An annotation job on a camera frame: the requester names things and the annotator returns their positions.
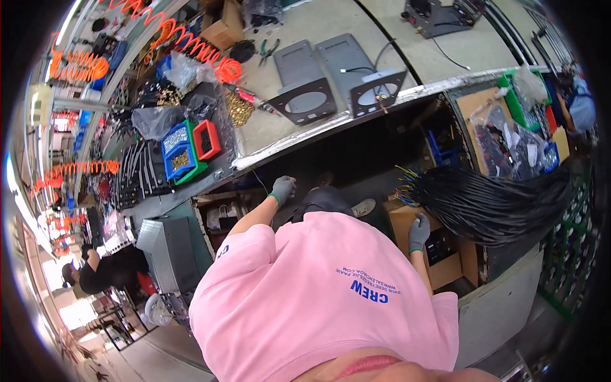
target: red plastic bin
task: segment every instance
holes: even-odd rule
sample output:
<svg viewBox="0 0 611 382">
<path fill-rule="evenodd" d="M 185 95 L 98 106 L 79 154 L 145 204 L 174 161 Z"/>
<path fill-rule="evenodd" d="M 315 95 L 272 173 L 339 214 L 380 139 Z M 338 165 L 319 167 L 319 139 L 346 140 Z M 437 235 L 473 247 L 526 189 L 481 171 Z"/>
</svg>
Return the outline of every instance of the red plastic bin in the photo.
<svg viewBox="0 0 611 382">
<path fill-rule="evenodd" d="M 204 148 L 202 147 L 202 134 L 204 134 L 204 132 L 208 133 L 211 147 L 206 152 L 204 152 Z M 221 151 L 219 136 L 216 134 L 216 127 L 214 127 L 212 122 L 204 120 L 193 129 L 193 144 L 195 145 L 197 159 L 201 161 L 208 160 Z"/>
<path fill-rule="evenodd" d="M 556 118 L 554 118 L 551 105 L 545 106 L 545 116 L 547 117 L 547 123 L 549 124 L 549 133 L 553 134 L 558 128 L 558 125 L 556 125 Z"/>
</svg>

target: black t-shirt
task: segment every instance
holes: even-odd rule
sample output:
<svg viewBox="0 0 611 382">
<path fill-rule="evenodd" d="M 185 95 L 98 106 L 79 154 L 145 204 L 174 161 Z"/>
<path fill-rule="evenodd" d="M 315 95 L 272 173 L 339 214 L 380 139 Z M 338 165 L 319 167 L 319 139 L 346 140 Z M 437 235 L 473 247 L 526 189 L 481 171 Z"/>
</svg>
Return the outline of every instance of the black t-shirt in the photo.
<svg viewBox="0 0 611 382">
<path fill-rule="evenodd" d="M 79 284 L 85 293 L 94 295 L 112 286 L 112 274 L 117 271 L 113 266 L 112 256 L 102 257 L 97 271 L 91 269 L 89 263 L 81 268 Z"/>
<path fill-rule="evenodd" d="M 94 295 L 111 286 L 122 288 L 137 284 L 138 271 L 148 273 L 146 258 L 141 250 L 129 245 L 113 255 L 102 257 L 95 272 L 89 263 L 85 263 L 80 271 L 79 284 L 84 292 Z"/>
</svg>

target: gray work glove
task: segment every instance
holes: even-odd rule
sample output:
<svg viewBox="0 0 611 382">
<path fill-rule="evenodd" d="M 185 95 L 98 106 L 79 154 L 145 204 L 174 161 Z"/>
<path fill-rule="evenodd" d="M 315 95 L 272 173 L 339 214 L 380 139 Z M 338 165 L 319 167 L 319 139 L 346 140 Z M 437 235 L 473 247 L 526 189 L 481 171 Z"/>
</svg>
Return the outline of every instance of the gray work glove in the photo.
<svg viewBox="0 0 611 382">
<path fill-rule="evenodd" d="M 424 242 L 431 235 L 431 224 L 428 218 L 421 213 L 416 213 L 416 220 L 409 228 L 409 253 L 422 251 Z"/>
<path fill-rule="evenodd" d="M 290 197 L 295 197 L 295 189 L 297 186 L 295 185 L 295 178 L 291 178 L 288 175 L 284 175 L 283 177 L 279 177 L 274 182 L 274 187 L 271 190 L 271 194 L 278 201 L 278 208 L 282 207 L 284 203 L 287 202 L 287 199 Z"/>
</svg>

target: black cable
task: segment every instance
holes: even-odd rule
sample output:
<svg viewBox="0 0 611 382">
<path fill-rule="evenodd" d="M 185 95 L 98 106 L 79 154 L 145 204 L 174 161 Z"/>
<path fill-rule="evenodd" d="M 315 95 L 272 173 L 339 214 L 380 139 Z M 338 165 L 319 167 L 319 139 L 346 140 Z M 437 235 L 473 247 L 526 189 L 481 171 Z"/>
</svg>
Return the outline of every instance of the black cable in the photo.
<svg viewBox="0 0 611 382">
<path fill-rule="evenodd" d="M 346 71 L 346 73 L 348 73 L 348 72 L 354 72 L 355 70 L 363 70 L 363 69 L 371 70 L 373 73 L 377 73 L 378 72 L 374 68 L 369 68 L 369 67 L 356 67 L 356 68 L 352 68 L 352 69 L 346 69 L 345 71 Z M 376 86 L 376 87 L 373 88 L 373 94 L 375 95 L 376 100 L 378 100 L 378 96 L 380 94 L 380 90 L 382 90 L 381 86 Z"/>
<path fill-rule="evenodd" d="M 356 67 L 356 68 L 352 68 L 352 69 L 346 69 L 346 73 L 348 72 L 353 72 L 355 70 L 363 70 L 363 69 L 367 69 L 367 70 L 371 70 L 373 73 L 377 73 L 378 71 L 375 70 L 374 68 L 368 68 L 368 67 Z"/>
<path fill-rule="evenodd" d="M 444 52 L 444 50 L 443 50 L 443 49 L 441 49 L 441 46 L 439 46 L 439 44 L 437 43 L 437 40 L 435 40 L 435 38 L 434 38 L 434 37 L 431 37 L 431 40 L 433 40 L 433 42 L 435 43 L 435 45 L 437 45 L 437 48 L 439 49 L 439 51 L 441 52 L 441 54 L 443 54 L 443 55 L 445 56 L 445 58 L 447 58 L 448 60 L 452 61 L 452 63 L 453 63 L 454 65 L 456 65 L 456 66 L 458 66 L 458 67 L 461 67 L 461 68 L 463 68 L 463 69 L 465 69 L 465 70 L 471 70 L 471 68 L 470 68 L 470 67 L 463 66 L 463 65 L 461 65 L 461 64 L 459 64 L 459 63 L 457 63 L 456 61 L 454 61 L 453 59 L 451 59 L 451 58 L 450 58 L 450 57 L 449 57 L 449 56 L 448 56 L 448 55 L 447 55 L 447 54 Z"/>
<path fill-rule="evenodd" d="M 384 45 L 384 47 L 382 47 L 382 50 L 380 51 L 380 53 L 378 53 L 378 57 L 376 57 L 376 62 L 373 64 L 373 67 L 377 70 L 378 69 L 378 61 L 380 61 L 380 57 L 382 57 L 382 53 L 384 52 L 384 50 L 390 46 L 396 39 L 392 39 L 389 42 L 386 43 L 386 45 Z"/>
<path fill-rule="evenodd" d="M 490 248 L 549 229 L 571 202 L 570 171 L 559 167 L 524 181 L 435 167 L 403 191 L 456 235 Z"/>
</svg>

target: white sneaker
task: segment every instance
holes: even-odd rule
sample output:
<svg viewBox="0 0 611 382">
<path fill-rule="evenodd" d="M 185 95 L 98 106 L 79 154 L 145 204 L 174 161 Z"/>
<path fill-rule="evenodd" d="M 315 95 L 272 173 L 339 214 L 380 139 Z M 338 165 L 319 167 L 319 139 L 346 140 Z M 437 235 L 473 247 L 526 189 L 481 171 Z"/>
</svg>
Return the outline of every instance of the white sneaker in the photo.
<svg viewBox="0 0 611 382">
<path fill-rule="evenodd" d="M 376 201 L 373 199 L 365 199 L 363 200 L 361 203 L 355 205 L 352 208 L 352 213 L 354 213 L 354 215 L 357 218 L 362 218 L 365 215 L 368 215 L 369 213 L 371 213 L 371 211 L 373 211 L 373 209 L 376 207 Z"/>
</svg>

